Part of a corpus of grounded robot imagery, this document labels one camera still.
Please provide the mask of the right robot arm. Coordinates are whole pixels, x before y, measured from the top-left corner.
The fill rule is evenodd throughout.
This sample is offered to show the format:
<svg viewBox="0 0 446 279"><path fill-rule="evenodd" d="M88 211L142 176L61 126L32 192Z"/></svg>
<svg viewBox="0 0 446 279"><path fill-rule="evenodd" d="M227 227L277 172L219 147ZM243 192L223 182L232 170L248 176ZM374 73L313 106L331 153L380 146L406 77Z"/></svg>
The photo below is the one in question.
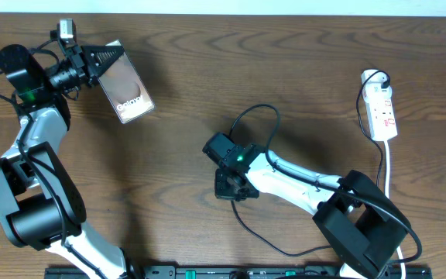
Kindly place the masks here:
<svg viewBox="0 0 446 279"><path fill-rule="evenodd" d="M254 143L235 144L215 133L203 153L217 164L216 198L232 202L271 194L311 214L344 267L378 278L405 239L410 223L365 174L320 174Z"/></svg>

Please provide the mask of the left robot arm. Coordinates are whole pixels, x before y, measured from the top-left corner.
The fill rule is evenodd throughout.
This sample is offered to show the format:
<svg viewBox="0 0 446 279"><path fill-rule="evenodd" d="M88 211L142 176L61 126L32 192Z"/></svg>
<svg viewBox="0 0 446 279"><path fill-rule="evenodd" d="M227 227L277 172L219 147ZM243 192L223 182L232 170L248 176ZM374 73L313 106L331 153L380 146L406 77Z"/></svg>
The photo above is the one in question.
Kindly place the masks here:
<svg viewBox="0 0 446 279"><path fill-rule="evenodd" d="M56 55L45 46L0 50L0 72L15 89L7 101L20 124L0 157L0 224L14 246L55 253L89 278L143 278L125 251L87 222L83 198L57 156L70 129L70 92L96 85L124 49L57 43L65 58L48 68L34 57Z"/></svg>

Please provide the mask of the Samsung Galaxy smartphone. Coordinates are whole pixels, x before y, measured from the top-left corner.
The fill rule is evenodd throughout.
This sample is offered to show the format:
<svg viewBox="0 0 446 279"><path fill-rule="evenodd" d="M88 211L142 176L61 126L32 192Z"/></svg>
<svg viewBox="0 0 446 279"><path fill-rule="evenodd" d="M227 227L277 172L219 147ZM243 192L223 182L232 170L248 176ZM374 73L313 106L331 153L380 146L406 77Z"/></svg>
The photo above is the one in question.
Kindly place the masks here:
<svg viewBox="0 0 446 279"><path fill-rule="evenodd" d="M122 124L156 108L126 51L99 77L99 83Z"/></svg>

